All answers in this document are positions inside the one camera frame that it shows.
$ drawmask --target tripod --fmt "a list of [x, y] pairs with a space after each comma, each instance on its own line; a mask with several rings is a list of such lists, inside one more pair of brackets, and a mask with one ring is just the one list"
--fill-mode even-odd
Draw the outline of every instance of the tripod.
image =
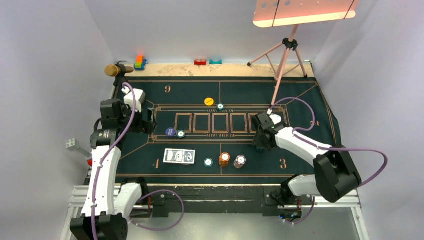
[[[288, 74], [289, 72], [293, 71], [295, 68], [297, 67], [301, 67], [302, 71], [303, 71], [303, 77], [307, 78], [308, 75], [306, 74], [306, 70], [305, 70], [305, 66], [304, 63], [302, 61], [301, 58], [301, 54], [299, 53], [298, 50], [298, 41], [296, 41], [295, 35], [296, 35], [296, 31], [298, 30], [299, 24], [296, 24], [293, 26], [293, 30], [291, 31], [291, 35], [289, 38], [284, 38], [282, 43], [277, 44], [276, 46], [274, 46], [273, 48], [269, 49], [268, 51], [266, 51], [264, 54], [260, 55], [259, 57], [257, 57], [255, 60], [250, 61], [247, 63], [248, 66], [251, 66], [254, 62], [258, 61], [259, 59], [263, 58], [264, 56], [266, 56], [266, 58], [269, 61], [269, 64], [271, 64], [271, 68], [275, 73], [275, 80], [277, 80], [277, 85], [275, 86], [275, 91], [274, 91], [274, 96], [272, 97], [272, 102], [271, 105], [274, 105], [276, 102], [276, 98], [277, 98], [277, 93], [280, 87], [280, 83], [281, 83], [281, 79], [283, 78], [284, 75]], [[277, 71], [275, 70], [273, 63], [271, 62], [270, 57], [268, 56], [268, 54], [274, 50], [276, 50], [277, 48], [281, 47], [281, 46], [285, 46], [285, 51], [284, 54], [282, 55], [282, 59], [281, 62], [278, 66]], [[288, 72], [284, 73], [284, 68], [286, 67], [287, 64], [287, 59], [289, 58], [289, 52], [290, 50], [293, 49], [293, 51], [296, 52], [297, 55], [297, 59], [299, 59], [299, 64], [297, 66], [295, 66], [294, 68], [292, 68], [291, 70], [289, 70]]]

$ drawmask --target deck of cards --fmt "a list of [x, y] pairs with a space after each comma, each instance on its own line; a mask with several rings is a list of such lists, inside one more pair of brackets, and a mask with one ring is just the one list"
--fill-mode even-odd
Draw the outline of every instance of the deck of cards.
[[195, 164], [195, 150], [165, 148], [163, 162], [166, 164]]

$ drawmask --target white backdrop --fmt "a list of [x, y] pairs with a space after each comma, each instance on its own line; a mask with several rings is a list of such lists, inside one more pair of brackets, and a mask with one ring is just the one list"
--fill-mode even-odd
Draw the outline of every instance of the white backdrop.
[[112, 54], [83, 0], [0, 1], [0, 239], [57, 240], [89, 149]]
[[[345, 146], [389, 157], [386, 170], [359, 189], [373, 240], [424, 235], [424, 1], [362, 1], [366, 15], [335, 26], [314, 70]], [[362, 179], [382, 164], [353, 153]]]
[[[288, 38], [291, 26], [259, 28], [253, 24], [256, 0], [85, 0], [116, 60], [192, 63], [222, 58], [242, 63]], [[301, 25], [296, 39], [304, 60], [314, 59], [335, 22]], [[270, 54], [278, 64], [283, 49]], [[296, 61], [291, 54], [289, 61]]]

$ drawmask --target yellow poker chip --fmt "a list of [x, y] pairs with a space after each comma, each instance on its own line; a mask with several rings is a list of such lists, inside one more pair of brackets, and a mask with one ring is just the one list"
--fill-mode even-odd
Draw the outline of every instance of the yellow poker chip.
[[212, 105], [214, 105], [214, 99], [208, 97], [204, 100], [204, 104], [206, 104], [206, 106], [212, 106]]

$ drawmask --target poker table mat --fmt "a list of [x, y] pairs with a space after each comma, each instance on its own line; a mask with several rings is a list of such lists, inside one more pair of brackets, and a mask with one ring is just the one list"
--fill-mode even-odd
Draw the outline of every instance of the poker table mat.
[[[275, 90], [272, 77], [127, 77], [135, 89], [146, 94], [147, 108], [155, 109], [158, 123], [152, 135], [128, 133], [122, 148], [116, 182], [145, 177], [148, 184], [279, 184], [298, 174], [313, 174], [313, 167], [291, 152], [275, 148], [258, 151], [252, 146], [255, 130], [251, 116], [266, 112]], [[118, 89], [115, 98], [123, 99]], [[307, 137], [332, 146], [341, 145], [339, 124], [314, 77], [284, 77], [277, 100], [297, 97], [309, 103], [316, 126]], [[214, 99], [212, 106], [205, 99]], [[223, 103], [225, 109], [217, 110]], [[310, 110], [303, 103], [287, 100], [273, 111], [291, 127], [307, 128]], [[184, 130], [184, 138], [169, 137], [166, 129]], [[164, 163], [165, 149], [195, 150], [195, 163]], [[227, 167], [219, 165], [221, 153], [230, 154]], [[238, 155], [246, 157], [242, 168], [234, 167]], [[212, 167], [204, 160], [213, 159]]]

